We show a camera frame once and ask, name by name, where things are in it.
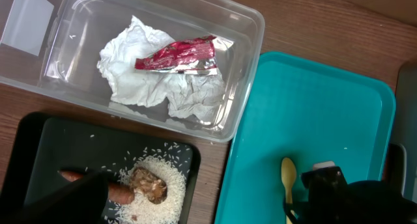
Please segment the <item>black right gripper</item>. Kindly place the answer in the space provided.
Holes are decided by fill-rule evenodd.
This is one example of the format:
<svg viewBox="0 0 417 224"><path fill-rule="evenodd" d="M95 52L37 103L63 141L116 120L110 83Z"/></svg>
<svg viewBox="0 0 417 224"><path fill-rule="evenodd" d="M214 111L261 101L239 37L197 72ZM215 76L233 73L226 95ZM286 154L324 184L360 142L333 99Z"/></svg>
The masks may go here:
<svg viewBox="0 0 417 224"><path fill-rule="evenodd" d="M378 180L347 183L340 167L301 174L306 201L283 201L292 223L415 224L416 203Z"/></svg>

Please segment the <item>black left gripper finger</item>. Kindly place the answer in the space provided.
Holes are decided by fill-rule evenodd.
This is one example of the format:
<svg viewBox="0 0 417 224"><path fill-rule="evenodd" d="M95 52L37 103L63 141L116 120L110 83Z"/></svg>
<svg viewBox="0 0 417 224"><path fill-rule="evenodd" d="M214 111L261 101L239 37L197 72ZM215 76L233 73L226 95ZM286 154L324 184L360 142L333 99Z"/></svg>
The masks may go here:
<svg viewBox="0 0 417 224"><path fill-rule="evenodd" d="M107 180L93 173L31 204L25 216L30 223L97 223L107 197Z"/></svg>

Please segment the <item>orange carrot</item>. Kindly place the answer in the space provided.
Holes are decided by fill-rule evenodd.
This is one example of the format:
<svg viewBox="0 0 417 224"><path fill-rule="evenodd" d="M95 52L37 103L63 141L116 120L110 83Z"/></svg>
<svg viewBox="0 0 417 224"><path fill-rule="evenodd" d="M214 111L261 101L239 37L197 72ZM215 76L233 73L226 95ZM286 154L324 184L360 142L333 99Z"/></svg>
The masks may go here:
<svg viewBox="0 0 417 224"><path fill-rule="evenodd" d="M58 171L58 173L69 182L74 182L84 177L83 174L73 171ZM118 204L130 204L135 199L135 193L128 186L108 182L108 199Z"/></svg>

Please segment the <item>yellow plastic spoon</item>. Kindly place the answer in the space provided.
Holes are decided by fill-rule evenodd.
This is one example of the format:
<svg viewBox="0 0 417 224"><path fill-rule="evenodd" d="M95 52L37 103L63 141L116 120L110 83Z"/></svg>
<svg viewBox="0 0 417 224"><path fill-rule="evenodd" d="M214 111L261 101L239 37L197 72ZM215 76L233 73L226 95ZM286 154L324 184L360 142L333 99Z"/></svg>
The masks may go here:
<svg viewBox="0 0 417 224"><path fill-rule="evenodd" d="M293 203L292 188L296 182L296 167L290 158L281 162L281 181L285 190L285 204Z"/></svg>

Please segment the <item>pile of white rice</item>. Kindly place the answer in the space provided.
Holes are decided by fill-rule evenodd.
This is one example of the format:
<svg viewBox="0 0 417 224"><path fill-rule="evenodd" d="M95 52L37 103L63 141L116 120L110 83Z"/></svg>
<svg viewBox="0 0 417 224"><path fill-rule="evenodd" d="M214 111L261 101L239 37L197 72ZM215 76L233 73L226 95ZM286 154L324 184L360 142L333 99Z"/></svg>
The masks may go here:
<svg viewBox="0 0 417 224"><path fill-rule="evenodd" d="M184 223L198 154L193 146L132 133L90 135L86 169L110 177L113 223Z"/></svg>

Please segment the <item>white napkin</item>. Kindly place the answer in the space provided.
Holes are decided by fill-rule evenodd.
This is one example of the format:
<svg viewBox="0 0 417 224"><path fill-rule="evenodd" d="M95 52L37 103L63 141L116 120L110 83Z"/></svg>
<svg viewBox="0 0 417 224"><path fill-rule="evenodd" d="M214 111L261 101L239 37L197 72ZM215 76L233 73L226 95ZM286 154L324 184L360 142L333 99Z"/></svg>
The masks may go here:
<svg viewBox="0 0 417 224"><path fill-rule="evenodd" d="M148 57L173 41L166 32L132 16L130 25L100 51L97 69L111 87L112 102L154 107L168 100L169 116L185 119L195 115L208 122L217 113L225 94L221 74L195 76L134 69L135 58Z"/></svg>

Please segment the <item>red foil wrapper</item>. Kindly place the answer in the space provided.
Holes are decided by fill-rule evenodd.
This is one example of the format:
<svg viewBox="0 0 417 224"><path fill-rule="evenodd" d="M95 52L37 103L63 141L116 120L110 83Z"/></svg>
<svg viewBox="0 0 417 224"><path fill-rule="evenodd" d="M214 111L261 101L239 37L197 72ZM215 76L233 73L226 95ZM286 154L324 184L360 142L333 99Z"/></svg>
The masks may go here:
<svg viewBox="0 0 417 224"><path fill-rule="evenodd" d="M134 68L162 74L215 76L219 74L218 53L233 43L213 35L170 43L146 58L137 58Z"/></svg>

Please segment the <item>brown food lump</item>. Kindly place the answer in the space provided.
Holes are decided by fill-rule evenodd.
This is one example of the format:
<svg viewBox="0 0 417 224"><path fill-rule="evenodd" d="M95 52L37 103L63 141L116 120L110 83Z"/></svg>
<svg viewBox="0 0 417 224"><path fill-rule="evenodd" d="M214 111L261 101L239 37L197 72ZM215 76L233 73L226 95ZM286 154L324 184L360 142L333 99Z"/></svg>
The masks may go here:
<svg viewBox="0 0 417 224"><path fill-rule="evenodd" d="M166 182L144 167L134 169L129 186L153 204L160 204L167 198Z"/></svg>

